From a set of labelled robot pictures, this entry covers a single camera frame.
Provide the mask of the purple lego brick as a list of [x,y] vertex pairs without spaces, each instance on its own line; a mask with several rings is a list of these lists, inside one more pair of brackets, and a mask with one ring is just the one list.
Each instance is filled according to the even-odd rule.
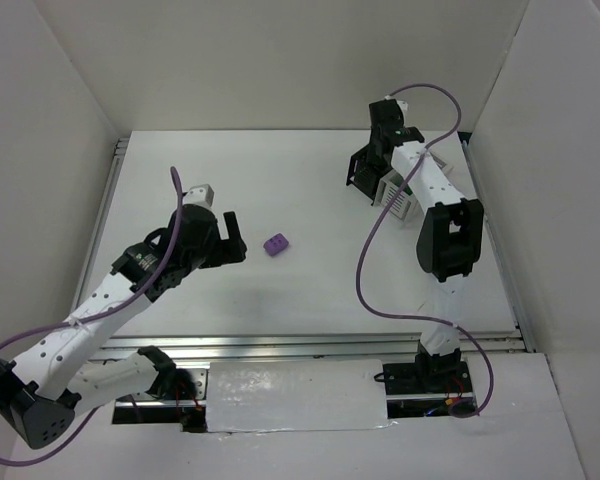
[[270,256],[275,257],[289,247],[288,239],[282,234],[277,233],[266,240],[263,244],[264,251]]

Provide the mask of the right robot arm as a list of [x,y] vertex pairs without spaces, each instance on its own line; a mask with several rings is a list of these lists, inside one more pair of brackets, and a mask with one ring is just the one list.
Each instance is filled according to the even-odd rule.
[[421,269],[431,278],[431,315],[442,320],[423,330],[415,358],[419,383],[430,387],[460,374],[460,339],[455,325],[465,278],[481,254],[484,209],[448,179],[435,162],[424,137],[405,127],[403,109],[395,99],[369,105],[371,135],[368,154],[404,179],[424,213],[416,242]]

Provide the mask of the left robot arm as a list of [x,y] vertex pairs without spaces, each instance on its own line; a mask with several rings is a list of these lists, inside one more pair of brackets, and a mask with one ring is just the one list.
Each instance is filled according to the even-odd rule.
[[145,393],[174,396],[187,374],[156,346],[126,358],[91,363],[128,321],[197,269],[241,263],[247,247],[234,212],[228,236],[207,207],[186,204],[128,247],[93,294],[65,321],[12,360],[0,358],[0,414],[33,450],[55,442],[73,420],[115,399]]

